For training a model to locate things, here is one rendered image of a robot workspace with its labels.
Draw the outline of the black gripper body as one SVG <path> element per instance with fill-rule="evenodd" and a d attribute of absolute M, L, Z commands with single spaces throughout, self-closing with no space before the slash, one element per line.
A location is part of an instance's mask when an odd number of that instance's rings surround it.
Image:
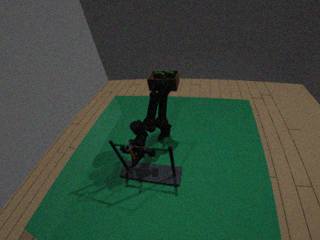
<path fill-rule="evenodd" d="M 146 140 L 145 140 L 144 138 L 136 137 L 134 140 L 137 140 L 137 141 L 143 140 L 143 147 L 145 146 L 145 141 L 146 141 Z M 134 151 L 135 154 L 136 154 L 136 152 L 142 152 L 143 155 L 146 153 L 146 154 L 148 154 L 150 157 L 155 157 L 155 152 L 154 152 L 154 150 L 152 150 L 152 149 L 150 149 L 150 148 L 143 149 L 143 147 L 142 147 L 142 148 L 137 148 L 137 147 L 134 147 L 134 146 L 133 146 L 133 148 L 131 148 L 131 149 L 132 149 L 132 151 Z M 128 151 L 128 150 L 129 150 L 129 147 L 127 146 L 126 149 L 127 149 L 127 151 Z M 121 152 L 122 152 L 123 154 L 129 154 L 129 152 L 126 152 L 126 151 L 125 151 L 125 146 L 120 146 L 120 150 L 121 150 Z"/>

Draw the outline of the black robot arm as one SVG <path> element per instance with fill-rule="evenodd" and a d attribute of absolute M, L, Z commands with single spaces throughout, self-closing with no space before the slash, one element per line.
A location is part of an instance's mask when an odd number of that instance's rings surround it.
<path fill-rule="evenodd" d="M 170 93 L 172 84 L 170 81 L 160 79 L 154 86 L 153 90 L 149 93 L 149 106 L 147 110 L 146 118 L 141 122 L 140 120 L 133 121 L 129 128 L 137 135 L 146 140 L 148 136 L 146 131 L 152 133 L 156 128 L 161 130 L 160 137 L 169 137 L 171 132 L 171 124 L 168 124 L 166 118 L 168 94 Z M 157 91 L 156 91 L 157 89 Z M 155 119 L 156 111 L 158 107 L 158 117 Z M 143 140 L 131 140 L 133 146 L 143 147 Z"/>

